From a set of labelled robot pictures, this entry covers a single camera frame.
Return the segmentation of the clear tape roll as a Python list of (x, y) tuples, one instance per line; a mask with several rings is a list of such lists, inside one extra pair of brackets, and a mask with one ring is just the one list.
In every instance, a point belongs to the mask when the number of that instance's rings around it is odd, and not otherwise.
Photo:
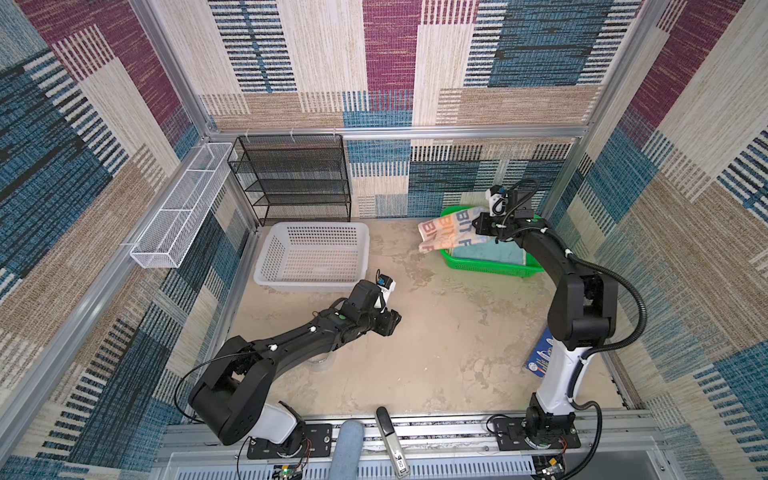
[(304, 366), (314, 373), (325, 372), (333, 366), (335, 357), (336, 355), (333, 352), (320, 354), (308, 359)]

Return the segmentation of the white plastic laundry basket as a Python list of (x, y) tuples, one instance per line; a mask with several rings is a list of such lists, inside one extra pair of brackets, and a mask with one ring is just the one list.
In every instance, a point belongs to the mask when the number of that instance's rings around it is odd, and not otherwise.
[(356, 222), (280, 222), (256, 261), (256, 284), (286, 292), (349, 292), (364, 279), (370, 230)]

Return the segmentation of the striped rabbit text towel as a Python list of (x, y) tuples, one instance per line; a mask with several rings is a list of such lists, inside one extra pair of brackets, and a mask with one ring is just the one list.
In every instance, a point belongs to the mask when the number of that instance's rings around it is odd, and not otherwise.
[(420, 223), (418, 231), (422, 241), (419, 252), (429, 253), (486, 243), (490, 237), (477, 234), (473, 221), (481, 213), (488, 212), (487, 207), (472, 207)]

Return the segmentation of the pale yellow towel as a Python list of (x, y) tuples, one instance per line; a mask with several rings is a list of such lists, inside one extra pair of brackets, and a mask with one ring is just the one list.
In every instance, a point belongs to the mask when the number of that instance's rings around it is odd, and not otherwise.
[(514, 242), (485, 243), (454, 247), (449, 250), (454, 258), (501, 264), (526, 266), (526, 253)]

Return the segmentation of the green plastic basket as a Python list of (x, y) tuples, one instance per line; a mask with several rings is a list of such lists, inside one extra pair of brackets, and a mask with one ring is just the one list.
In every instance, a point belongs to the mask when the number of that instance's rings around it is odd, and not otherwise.
[(544, 268), (524, 249), (527, 260), (526, 266), (454, 258), (449, 253), (449, 250), (440, 250), (440, 254), (443, 257), (445, 264), (455, 270), (514, 276), (519, 278), (529, 278), (544, 272)]

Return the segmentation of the black silver handheld tool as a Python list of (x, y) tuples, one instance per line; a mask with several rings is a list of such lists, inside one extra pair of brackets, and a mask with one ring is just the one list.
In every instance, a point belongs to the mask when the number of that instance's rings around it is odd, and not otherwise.
[(404, 479), (410, 475), (410, 467), (405, 458), (404, 451), (395, 431), (392, 418), (384, 406), (379, 406), (375, 411), (375, 420), (382, 437), (385, 450), (392, 464), (394, 475), (397, 479)]

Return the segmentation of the grey blue foam cylinder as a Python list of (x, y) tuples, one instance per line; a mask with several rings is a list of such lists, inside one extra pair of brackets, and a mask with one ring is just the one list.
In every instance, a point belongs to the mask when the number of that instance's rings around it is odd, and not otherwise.
[(355, 480), (357, 478), (364, 434), (364, 425), (356, 420), (348, 420), (341, 425), (328, 471), (328, 479)]

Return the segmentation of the blue printed booklet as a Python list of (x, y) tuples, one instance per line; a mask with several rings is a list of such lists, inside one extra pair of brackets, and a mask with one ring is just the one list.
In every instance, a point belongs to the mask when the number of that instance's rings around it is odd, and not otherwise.
[(549, 328), (546, 327), (525, 360), (524, 369), (539, 378), (543, 378), (550, 362), (553, 344), (554, 337)]

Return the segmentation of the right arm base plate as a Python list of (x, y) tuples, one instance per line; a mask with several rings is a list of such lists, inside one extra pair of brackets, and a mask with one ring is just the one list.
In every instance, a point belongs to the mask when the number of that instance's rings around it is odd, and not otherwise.
[(545, 427), (532, 436), (532, 429), (526, 428), (524, 417), (493, 415), (486, 422), (488, 430), (496, 436), (500, 451), (534, 451), (578, 449), (582, 441), (575, 427)]

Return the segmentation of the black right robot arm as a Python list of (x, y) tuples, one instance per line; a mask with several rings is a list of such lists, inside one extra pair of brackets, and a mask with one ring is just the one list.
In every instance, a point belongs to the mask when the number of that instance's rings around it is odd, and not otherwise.
[(547, 314), (554, 344), (544, 379), (532, 394), (521, 430), (512, 438), (531, 449), (557, 444), (573, 429), (576, 400), (590, 359), (616, 328), (618, 281), (576, 260), (575, 254), (543, 219), (481, 213), (472, 220), (479, 235), (511, 240), (532, 255), (556, 286)]

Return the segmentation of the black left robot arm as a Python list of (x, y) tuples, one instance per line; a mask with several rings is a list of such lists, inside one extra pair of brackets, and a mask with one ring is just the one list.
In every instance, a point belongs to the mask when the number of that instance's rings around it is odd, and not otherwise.
[(313, 314), (308, 323), (275, 337), (228, 339), (205, 365), (187, 403), (225, 446), (243, 439), (265, 442), (276, 454), (294, 457), (308, 447), (304, 422), (292, 408), (267, 397), (274, 380), (372, 331), (390, 336), (401, 315), (388, 308), (396, 282), (379, 273), (361, 280), (346, 298)]

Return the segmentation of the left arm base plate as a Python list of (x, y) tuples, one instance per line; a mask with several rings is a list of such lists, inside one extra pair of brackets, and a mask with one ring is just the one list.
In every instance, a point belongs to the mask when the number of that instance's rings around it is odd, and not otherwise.
[(333, 425), (330, 423), (300, 423), (288, 438), (280, 444), (266, 439), (249, 441), (248, 460), (325, 458), (330, 456)]

